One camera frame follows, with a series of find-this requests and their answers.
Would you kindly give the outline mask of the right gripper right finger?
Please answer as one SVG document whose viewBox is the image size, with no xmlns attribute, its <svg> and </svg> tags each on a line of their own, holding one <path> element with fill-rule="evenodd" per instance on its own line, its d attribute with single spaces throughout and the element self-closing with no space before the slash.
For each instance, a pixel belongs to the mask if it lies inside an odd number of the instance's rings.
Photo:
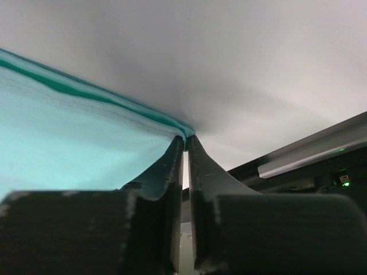
<svg viewBox="0 0 367 275">
<path fill-rule="evenodd" d="M 200 274 L 365 274 L 366 216 L 343 195 L 261 194 L 188 139 Z"/>
</svg>

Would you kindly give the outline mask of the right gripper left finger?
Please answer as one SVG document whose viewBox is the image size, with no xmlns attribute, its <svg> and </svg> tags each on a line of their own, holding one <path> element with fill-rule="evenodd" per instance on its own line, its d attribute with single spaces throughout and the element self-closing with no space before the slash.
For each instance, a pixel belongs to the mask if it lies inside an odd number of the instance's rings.
<svg viewBox="0 0 367 275">
<path fill-rule="evenodd" d="M 177 136 L 119 190 L 14 191 L 1 202 L 2 274 L 176 274 L 182 160 Z"/>
</svg>

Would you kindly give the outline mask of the mint green t shirt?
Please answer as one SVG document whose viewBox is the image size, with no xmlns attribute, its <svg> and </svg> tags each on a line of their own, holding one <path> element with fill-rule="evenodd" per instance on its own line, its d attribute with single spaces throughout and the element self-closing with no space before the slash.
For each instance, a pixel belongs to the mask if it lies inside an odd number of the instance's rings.
<svg viewBox="0 0 367 275">
<path fill-rule="evenodd" d="M 1 51 L 1 195 L 113 190 L 151 166 L 185 123 Z"/>
</svg>

